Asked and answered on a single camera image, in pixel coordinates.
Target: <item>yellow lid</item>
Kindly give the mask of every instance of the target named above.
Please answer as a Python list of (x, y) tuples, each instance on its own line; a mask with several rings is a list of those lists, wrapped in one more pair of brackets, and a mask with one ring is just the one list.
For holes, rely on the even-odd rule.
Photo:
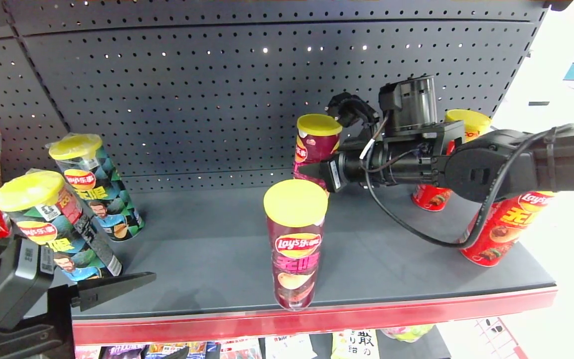
[(94, 134), (73, 135), (55, 142), (50, 146), (48, 153), (50, 157), (58, 161), (73, 159), (74, 157), (94, 157), (103, 141), (101, 137)]
[(0, 188), (0, 209), (14, 212), (39, 204), (52, 206), (65, 183), (63, 176), (54, 171), (40, 170), (14, 178)]
[(321, 186), (304, 179), (287, 179), (274, 184), (263, 199), (265, 213), (285, 227), (307, 227), (320, 222), (327, 209)]
[(323, 114), (308, 114), (298, 118), (296, 127), (313, 136), (334, 136), (342, 132), (342, 126), (333, 117)]
[(483, 132), (490, 126), (490, 118), (480, 112), (471, 110), (449, 110), (444, 116), (446, 122), (464, 121), (467, 129), (475, 129), (476, 131)]

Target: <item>red shelf edge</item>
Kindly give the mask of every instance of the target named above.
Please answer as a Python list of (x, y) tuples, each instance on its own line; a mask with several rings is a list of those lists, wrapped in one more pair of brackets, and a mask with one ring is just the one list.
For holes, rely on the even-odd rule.
[(217, 341), (236, 337), (380, 329), (500, 316), (553, 304), (556, 286), (495, 295), (365, 305), (73, 321), (76, 345)]

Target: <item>store shelf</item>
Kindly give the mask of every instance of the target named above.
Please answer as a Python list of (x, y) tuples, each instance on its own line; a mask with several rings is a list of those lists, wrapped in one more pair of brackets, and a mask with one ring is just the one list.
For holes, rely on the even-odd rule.
[[(378, 351), (382, 359), (449, 359), (449, 353), (442, 336), (437, 328), (433, 328), (416, 343), (404, 343), (391, 339), (376, 330), (378, 336)], [(333, 338), (332, 334), (314, 334), (310, 336), (317, 359), (329, 359)]]
[[(444, 212), (429, 213), (411, 202), (411, 190), (378, 192), (411, 225), (444, 240), (456, 239), (478, 207), (454, 196)], [(495, 268), (477, 266), (401, 229), (353, 186), (330, 199), (312, 307), (284, 311), (273, 294), (265, 191), (136, 193), (145, 230), (112, 246), (127, 273), (153, 271), (157, 280), (75, 311), (77, 345), (438, 323), (547, 307), (554, 299), (554, 280), (522, 245)], [(59, 273), (55, 285), (65, 282)]]

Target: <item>lay's chip can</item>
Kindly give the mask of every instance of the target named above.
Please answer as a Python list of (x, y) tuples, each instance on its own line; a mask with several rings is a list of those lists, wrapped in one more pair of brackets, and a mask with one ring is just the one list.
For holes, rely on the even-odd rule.
[(274, 295), (281, 307), (300, 311), (314, 298), (327, 196), (302, 180), (278, 182), (265, 193)]
[(139, 234), (145, 222), (103, 149), (101, 137), (72, 135), (49, 146), (50, 156), (112, 241), (126, 241)]
[[(472, 141), (485, 134), (490, 127), (490, 118), (480, 112), (471, 110), (453, 109), (446, 112), (444, 122), (464, 122), (464, 142)], [(450, 155), (455, 150), (455, 143), (448, 144), (446, 154)], [(418, 184), (412, 193), (411, 199), (421, 209), (430, 212), (439, 212), (444, 207), (453, 191), (448, 188), (435, 187), (430, 184)]]
[[(478, 240), (472, 247), (460, 252), (480, 266), (496, 266), (517, 243), (522, 231), (549, 205), (554, 195), (550, 191), (531, 191), (492, 204)], [(458, 240), (460, 243), (467, 239), (476, 219), (477, 216), (469, 223), (464, 235)]]
[(0, 188), (0, 209), (38, 245), (54, 251), (54, 263), (41, 263), (51, 271), (54, 264), (73, 282), (116, 276), (121, 262), (83, 212), (62, 175), (33, 171), (14, 178)]
[(331, 116), (307, 114), (296, 123), (296, 155), (293, 162), (293, 177), (318, 184), (326, 190), (325, 181), (300, 173), (300, 167), (325, 161), (333, 156), (340, 146), (342, 126)]

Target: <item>gray shelf surface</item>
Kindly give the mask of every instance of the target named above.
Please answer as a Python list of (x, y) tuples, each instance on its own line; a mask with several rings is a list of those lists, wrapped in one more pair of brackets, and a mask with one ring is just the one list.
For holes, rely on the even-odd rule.
[[(144, 231), (112, 247), (126, 273), (157, 280), (89, 309), (75, 320), (143, 318), (280, 308), (274, 299), (271, 248), (262, 198), (267, 188), (135, 193)], [(479, 205), (453, 196), (440, 213), (410, 200), (412, 186), (381, 188), (390, 209), (410, 225), (454, 240)], [(61, 274), (54, 285), (67, 283)], [(431, 245), (389, 219), (358, 186), (330, 198), (312, 306), (372, 304), (490, 295), (554, 286), (519, 243), (494, 268), (457, 250)], [(45, 308), (39, 302), (30, 311)]]

